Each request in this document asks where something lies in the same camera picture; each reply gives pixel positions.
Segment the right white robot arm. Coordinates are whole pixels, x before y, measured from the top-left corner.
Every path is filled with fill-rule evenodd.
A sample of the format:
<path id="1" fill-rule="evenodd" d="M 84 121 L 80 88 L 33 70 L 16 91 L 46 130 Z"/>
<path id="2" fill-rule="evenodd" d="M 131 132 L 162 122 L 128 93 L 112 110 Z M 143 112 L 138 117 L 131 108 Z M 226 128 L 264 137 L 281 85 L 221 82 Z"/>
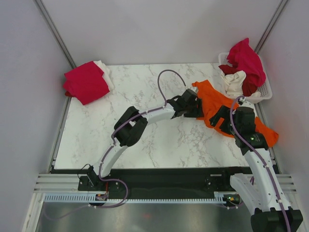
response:
<path id="1" fill-rule="evenodd" d="M 256 130 L 254 110 L 246 106 L 233 110 L 223 105 L 210 118 L 210 125 L 215 127 L 220 119 L 220 131 L 235 138 L 254 178 L 249 181 L 242 173 L 227 174 L 221 178 L 222 187 L 236 190 L 242 198 L 251 214 L 254 232 L 297 231 L 303 222 L 302 213 L 292 208 L 280 186 L 267 141 Z"/>

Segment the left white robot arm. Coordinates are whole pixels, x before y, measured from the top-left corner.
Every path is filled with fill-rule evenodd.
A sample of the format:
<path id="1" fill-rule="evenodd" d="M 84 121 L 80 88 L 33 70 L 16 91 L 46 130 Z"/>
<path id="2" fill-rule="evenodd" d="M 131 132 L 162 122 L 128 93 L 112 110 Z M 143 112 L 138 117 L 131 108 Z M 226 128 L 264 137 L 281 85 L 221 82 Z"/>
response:
<path id="1" fill-rule="evenodd" d="M 129 147 L 135 145 L 142 137 L 147 126 L 163 120 L 177 117 L 203 117 L 202 99 L 197 93 L 187 89 L 182 95 L 166 100 L 163 106 L 140 111 L 134 106 L 129 107 L 114 126 L 111 135 L 112 145 L 99 161 L 87 170 L 89 185 L 101 190 L 106 185 L 106 176 L 112 167 Z"/>

